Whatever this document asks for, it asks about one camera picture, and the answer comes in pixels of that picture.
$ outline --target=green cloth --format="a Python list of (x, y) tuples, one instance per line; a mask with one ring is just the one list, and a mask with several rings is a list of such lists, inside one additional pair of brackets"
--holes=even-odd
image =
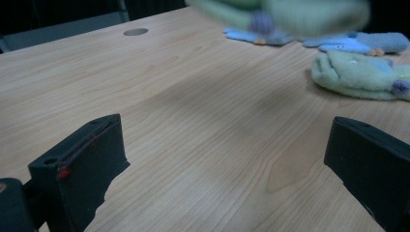
[(272, 23), (295, 36), (361, 30), (370, 15), (366, 0), (187, 0), (187, 3), (228, 26), (249, 30), (255, 24), (257, 28), (258, 24)]
[(410, 101), (410, 66), (394, 67), (391, 60), (381, 57), (331, 50), (316, 57), (311, 77), (346, 96)]

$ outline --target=dark background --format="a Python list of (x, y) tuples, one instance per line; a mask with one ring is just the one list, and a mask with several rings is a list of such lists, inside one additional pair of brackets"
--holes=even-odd
[[(401, 32), (410, 38), (408, 0), (372, 0), (368, 33)], [(130, 20), (186, 7), (184, 0), (125, 0)], [(117, 0), (0, 0), (0, 34), (118, 11)]]
[[(125, 0), (130, 20), (186, 7), (185, 0)], [(118, 12), (117, 0), (0, 0), (0, 34)]]

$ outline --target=stuffed toy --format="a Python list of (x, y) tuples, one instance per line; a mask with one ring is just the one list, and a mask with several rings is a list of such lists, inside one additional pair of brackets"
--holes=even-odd
[(342, 95), (410, 101), (410, 65), (394, 67), (392, 60), (381, 57), (330, 50), (316, 57), (311, 77)]
[(318, 47), (321, 51), (339, 50), (381, 56), (404, 51), (409, 40), (401, 33), (352, 32), (319, 39), (300, 38), (304, 47)]
[(295, 38), (278, 28), (269, 35), (262, 36), (258, 33), (244, 31), (233, 27), (223, 29), (225, 37), (230, 40), (249, 42), (258, 45), (281, 46), (291, 43)]
[(219, 22), (261, 35), (276, 27), (295, 36), (324, 36), (362, 29), (367, 0), (186, 0)]

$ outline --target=table surface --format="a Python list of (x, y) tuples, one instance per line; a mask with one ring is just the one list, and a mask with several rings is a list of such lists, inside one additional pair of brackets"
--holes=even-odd
[(0, 55), (0, 176), (120, 113), (131, 166), (87, 231), (382, 231), (323, 158), (335, 116), (409, 143), (409, 103), (319, 88), (316, 49), (222, 28), (186, 8)]

